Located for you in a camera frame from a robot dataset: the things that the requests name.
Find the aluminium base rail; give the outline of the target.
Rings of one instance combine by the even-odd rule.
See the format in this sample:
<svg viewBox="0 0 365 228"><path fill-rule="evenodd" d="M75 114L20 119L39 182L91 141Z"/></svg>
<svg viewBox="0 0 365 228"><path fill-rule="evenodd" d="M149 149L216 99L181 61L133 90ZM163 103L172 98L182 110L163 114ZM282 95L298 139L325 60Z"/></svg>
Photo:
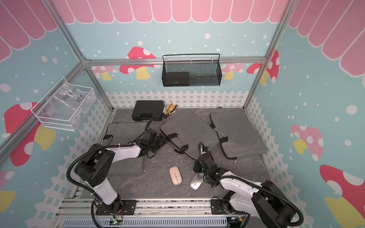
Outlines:
<svg viewBox="0 0 365 228"><path fill-rule="evenodd" d="M220 216L211 213L212 198L139 198L136 200L134 215L123 217L162 216ZM58 209L57 217L91 217L92 199L65 199Z"/></svg>

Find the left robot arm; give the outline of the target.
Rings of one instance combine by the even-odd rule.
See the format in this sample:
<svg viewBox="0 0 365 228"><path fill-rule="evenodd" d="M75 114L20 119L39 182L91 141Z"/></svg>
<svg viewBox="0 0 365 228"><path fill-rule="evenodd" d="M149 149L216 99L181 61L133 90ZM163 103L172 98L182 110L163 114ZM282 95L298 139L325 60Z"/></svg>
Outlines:
<svg viewBox="0 0 365 228"><path fill-rule="evenodd" d="M133 141L127 144L93 146L69 165L67 180L84 188L95 196L99 207L109 214L115 215L122 211L123 203L119 194L113 189L108 173L113 163L126 159L155 154L167 143L167 139L152 129L146 129Z"/></svg>

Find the grey laptop bag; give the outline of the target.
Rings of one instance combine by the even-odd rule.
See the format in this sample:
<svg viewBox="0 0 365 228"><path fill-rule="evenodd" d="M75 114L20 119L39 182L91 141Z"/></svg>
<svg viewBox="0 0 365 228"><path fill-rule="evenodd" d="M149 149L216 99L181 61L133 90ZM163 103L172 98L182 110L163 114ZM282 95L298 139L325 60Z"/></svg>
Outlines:
<svg viewBox="0 0 365 228"><path fill-rule="evenodd" d="M103 138L102 145L128 144L144 130L146 122L111 123ZM112 163L108 177L138 176L144 172L145 157L129 158Z"/></svg>
<svg viewBox="0 0 365 228"><path fill-rule="evenodd" d="M160 126L173 150L193 160L199 157L198 144L202 142L210 149L219 144L217 133L191 111L183 111Z"/></svg>
<svg viewBox="0 0 365 228"><path fill-rule="evenodd" d="M237 160L267 152L267 146L243 109L211 113L210 120L227 159Z"/></svg>

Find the pink mouse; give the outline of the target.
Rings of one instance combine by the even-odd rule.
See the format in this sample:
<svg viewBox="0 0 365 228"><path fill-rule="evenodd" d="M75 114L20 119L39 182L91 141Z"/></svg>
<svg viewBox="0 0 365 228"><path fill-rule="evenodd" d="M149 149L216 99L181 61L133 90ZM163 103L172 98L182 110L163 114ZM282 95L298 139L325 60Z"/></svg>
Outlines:
<svg viewBox="0 0 365 228"><path fill-rule="evenodd" d="M169 172L174 185L179 185L182 183L182 177L177 166L171 167Z"/></svg>

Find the silver mouse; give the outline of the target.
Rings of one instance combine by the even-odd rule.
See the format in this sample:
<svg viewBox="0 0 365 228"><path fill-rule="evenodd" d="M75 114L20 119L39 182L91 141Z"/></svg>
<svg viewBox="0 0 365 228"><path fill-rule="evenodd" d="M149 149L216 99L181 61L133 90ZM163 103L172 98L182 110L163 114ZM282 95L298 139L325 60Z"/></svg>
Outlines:
<svg viewBox="0 0 365 228"><path fill-rule="evenodd" d="M199 187L204 182L204 174L203 173L196 173L196 175L193 177L192 181L190 182L190 187L193 190L199 189Z"/></svg>

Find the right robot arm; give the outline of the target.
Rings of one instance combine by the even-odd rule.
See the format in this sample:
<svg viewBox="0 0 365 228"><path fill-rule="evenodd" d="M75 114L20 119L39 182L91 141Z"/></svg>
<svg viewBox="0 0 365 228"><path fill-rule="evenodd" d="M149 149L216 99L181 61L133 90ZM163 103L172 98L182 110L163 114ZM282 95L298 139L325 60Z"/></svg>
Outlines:
<svg viewBox="0 0 365 228"><path fill-rule="evenodd" d="M234 175L214 162L209 148L198 144L199 157L194 171L203 174L203 181L212 188L221 186L229 192L222 198L222 206L229 214L244 212L258 217L267 228L298 227L304 216L271 181L254 182Z"/></svg>

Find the black plastic tool case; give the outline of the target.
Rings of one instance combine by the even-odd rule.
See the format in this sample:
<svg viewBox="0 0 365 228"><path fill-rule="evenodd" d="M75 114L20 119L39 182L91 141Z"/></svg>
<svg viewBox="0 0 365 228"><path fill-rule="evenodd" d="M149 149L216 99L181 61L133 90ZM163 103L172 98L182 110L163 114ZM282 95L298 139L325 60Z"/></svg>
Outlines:
<svg viewBox="0 0 365 228"><path fill-rule="evenodd" d="M132 119L134 121L161 121L163 118L163 109L164 101L162 100L138 100L132 113Z"/></svg>

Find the black mounting plate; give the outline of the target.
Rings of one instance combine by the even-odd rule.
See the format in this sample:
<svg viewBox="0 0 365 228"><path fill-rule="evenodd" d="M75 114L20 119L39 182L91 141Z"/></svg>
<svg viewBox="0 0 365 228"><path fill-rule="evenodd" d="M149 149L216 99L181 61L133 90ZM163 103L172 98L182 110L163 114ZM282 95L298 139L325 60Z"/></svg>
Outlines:
<svg viewBox="0 0 365 228"><path fill-rule="evenodd" d="M244 215L246 212L235 210L232 205L224 199L214 197L210 200L211 213L213 215Z"/></svg>
<svg viewBox="0 0 365 228"><path fill-rule="evenodd" d="M96 215L134 215L136 209L136 200L130 199L119 199L117 198L110 205L106 205L105 203L101 203L100 206L97 207Z"/></svg>

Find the clear plastic bag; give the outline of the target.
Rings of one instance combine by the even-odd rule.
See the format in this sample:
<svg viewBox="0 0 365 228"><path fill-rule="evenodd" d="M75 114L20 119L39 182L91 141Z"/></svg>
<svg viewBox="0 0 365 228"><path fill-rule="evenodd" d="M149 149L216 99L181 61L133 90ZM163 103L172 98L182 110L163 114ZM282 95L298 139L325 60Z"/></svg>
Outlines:
<svg viewBox="0 0 365 228"><path fill-rule="evenodd" d="M48 97L42 114L51 120L76 126L86 117L95 101L93 88L64 82Z"/></svg>

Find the yellow black pliers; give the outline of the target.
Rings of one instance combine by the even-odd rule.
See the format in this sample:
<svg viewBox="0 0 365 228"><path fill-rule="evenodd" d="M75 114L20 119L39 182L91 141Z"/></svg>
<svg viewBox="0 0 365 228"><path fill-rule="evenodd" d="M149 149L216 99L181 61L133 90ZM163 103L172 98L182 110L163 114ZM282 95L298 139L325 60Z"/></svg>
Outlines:
<svg viewBox="0 0 365 228"><path fill-rule="evenodd" d="M166 104L163 108L163 116L167 117L167 116L171 115L175 111L176 107L177 107L177 105L174 103Z"/></svg>

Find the black box in basket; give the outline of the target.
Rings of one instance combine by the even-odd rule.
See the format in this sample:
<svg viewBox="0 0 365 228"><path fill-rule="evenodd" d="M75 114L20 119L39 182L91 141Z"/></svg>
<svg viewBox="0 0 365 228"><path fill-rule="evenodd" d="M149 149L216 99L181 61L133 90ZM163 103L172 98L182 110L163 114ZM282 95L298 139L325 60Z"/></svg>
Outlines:
<svg viewBox="0 0 365 228"><path fill-rule="evenodd" d="M189 86L189 72L165 72L162 74L164 87Z"/></svg>

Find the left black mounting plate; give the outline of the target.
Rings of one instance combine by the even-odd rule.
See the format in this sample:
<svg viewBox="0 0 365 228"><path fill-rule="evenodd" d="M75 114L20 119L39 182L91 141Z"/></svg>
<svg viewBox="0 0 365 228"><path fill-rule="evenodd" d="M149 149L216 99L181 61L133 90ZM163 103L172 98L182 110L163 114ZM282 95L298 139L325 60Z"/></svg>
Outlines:
<svg viewBox="0 0 365 228"><path fill-rule="evenodd" d="M106 205L105 203L101 203L100 206L97 207L96 215L134 215L136 209L136 200L130 199L119 199L117 198L110 205Z"/></svg>

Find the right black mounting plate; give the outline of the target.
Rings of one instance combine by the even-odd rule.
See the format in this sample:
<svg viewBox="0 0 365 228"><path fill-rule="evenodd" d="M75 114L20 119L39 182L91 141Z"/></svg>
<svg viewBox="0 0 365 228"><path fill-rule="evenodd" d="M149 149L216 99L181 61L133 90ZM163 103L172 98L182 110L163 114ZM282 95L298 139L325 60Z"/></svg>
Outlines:
<svg viewBox="0 0 365 228"><path fill-rule="evenodd" d="M235 210L232 205L224 199L214 197L210 200L211 213L213 215L244 215L246 212Z"/></svg>

